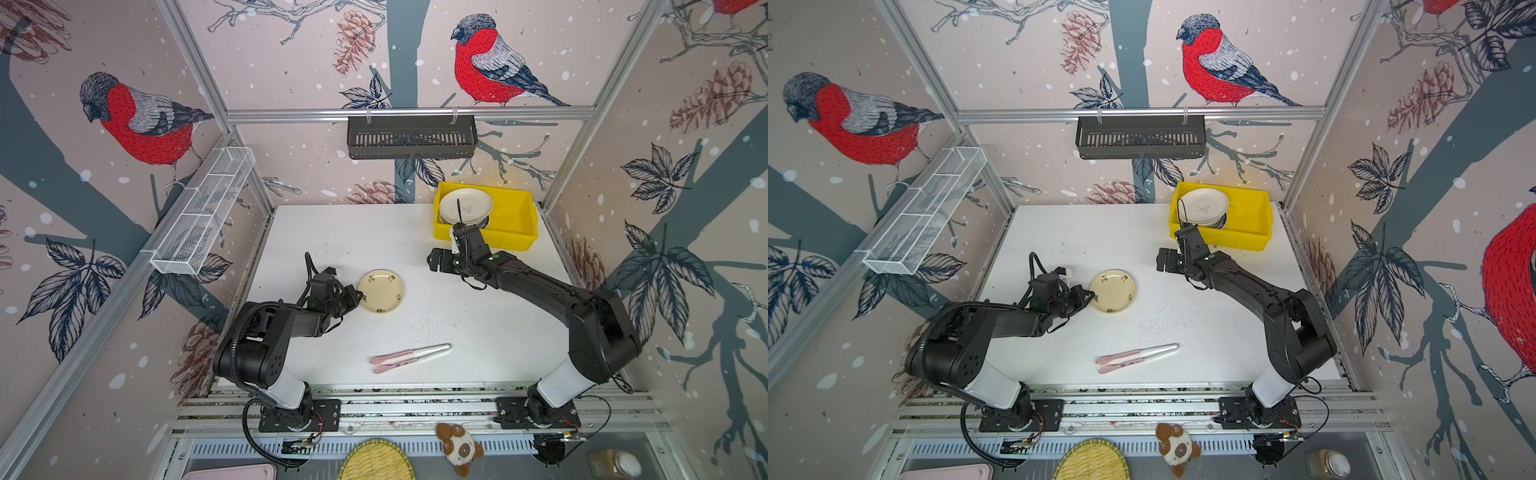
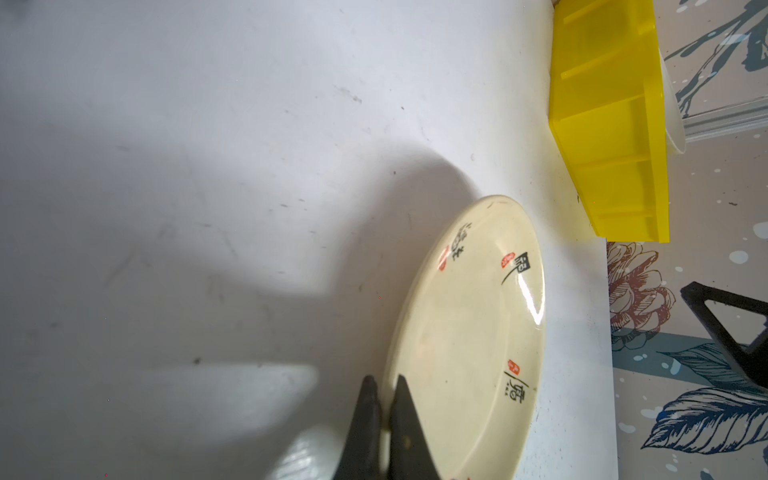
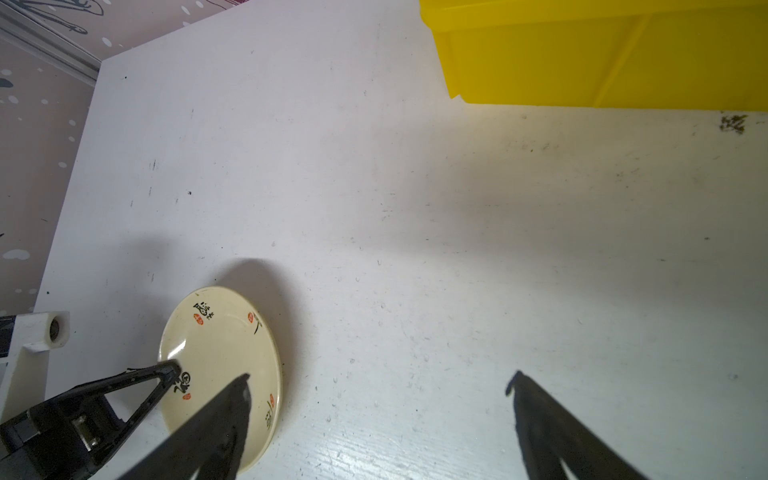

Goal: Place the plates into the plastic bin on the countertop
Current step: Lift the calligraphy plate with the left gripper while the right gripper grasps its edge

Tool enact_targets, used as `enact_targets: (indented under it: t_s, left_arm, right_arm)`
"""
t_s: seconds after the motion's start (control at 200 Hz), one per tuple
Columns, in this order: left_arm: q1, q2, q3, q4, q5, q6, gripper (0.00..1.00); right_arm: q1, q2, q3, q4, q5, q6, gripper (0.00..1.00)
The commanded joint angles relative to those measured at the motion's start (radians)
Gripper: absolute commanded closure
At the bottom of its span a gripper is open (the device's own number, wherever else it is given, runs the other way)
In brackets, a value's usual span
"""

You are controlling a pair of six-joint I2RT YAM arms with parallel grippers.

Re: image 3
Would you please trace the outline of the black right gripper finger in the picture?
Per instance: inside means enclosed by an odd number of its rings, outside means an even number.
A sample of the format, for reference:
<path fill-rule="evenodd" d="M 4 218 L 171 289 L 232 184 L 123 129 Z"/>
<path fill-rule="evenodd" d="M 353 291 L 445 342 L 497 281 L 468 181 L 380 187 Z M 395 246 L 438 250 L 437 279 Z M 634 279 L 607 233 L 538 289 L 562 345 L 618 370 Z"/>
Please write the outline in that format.
<path fill-rule="evenodd" d="M 530 479 L 643 479 L 531 377 L 518 371 L 505 394 L 513 397 L 516 433 Z"/>

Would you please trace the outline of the cream plate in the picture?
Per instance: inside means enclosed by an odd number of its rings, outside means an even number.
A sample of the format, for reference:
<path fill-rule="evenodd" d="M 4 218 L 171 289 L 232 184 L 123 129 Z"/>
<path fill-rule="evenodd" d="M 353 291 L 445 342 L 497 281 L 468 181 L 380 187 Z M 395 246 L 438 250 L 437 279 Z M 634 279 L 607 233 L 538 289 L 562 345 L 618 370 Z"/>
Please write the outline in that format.
<path fill-rule="evenodd" d="M 170 432 L 236 377 L 249 376 L 252 402 L 239 471 L 255 465 L 275 435 L 284 386 L 275 338 L 256 307 L 221 286 L 190 293 L 166 323 L 158 359 L 175 360 L 181 367 L 179 379 L 160 402 Z"/>

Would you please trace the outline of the yellow plastic bin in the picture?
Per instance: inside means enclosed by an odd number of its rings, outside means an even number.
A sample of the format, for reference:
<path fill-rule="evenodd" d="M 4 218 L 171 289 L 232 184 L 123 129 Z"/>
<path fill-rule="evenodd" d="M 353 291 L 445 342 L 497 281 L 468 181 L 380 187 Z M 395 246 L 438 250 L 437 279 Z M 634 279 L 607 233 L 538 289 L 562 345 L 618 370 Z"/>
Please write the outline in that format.
<path fill-rule="evenodd" d="M 424 1 L 468 103 L 763 111 L 763 1 Z"/>

